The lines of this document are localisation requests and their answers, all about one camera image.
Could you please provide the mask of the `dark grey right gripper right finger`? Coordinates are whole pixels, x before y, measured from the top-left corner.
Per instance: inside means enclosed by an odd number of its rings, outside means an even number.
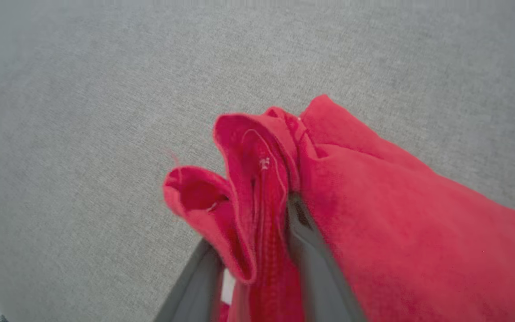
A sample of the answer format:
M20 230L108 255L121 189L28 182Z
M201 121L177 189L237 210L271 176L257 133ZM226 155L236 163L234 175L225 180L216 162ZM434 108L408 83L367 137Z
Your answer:
M358 298L299 194L288 196L286 213L287 247L298 269L306 322L366 322Z

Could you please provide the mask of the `red jersey garment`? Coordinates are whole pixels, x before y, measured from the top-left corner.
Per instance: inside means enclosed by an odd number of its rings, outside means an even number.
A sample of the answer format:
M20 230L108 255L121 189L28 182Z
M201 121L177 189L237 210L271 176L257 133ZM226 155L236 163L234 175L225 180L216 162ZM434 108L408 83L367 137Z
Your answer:
M303 322L285 238L300 194L370 321L515 322L515 210L435 173L328 96L300 116L224 114L227 177L182 166L169 208L236 279L221 322Z

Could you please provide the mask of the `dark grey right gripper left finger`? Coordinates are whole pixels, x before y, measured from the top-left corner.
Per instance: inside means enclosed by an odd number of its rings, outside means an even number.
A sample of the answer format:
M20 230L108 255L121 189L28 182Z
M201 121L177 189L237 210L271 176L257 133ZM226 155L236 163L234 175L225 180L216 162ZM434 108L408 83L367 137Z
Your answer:
M217 251L201 240L154 322L220 322L223 272Z

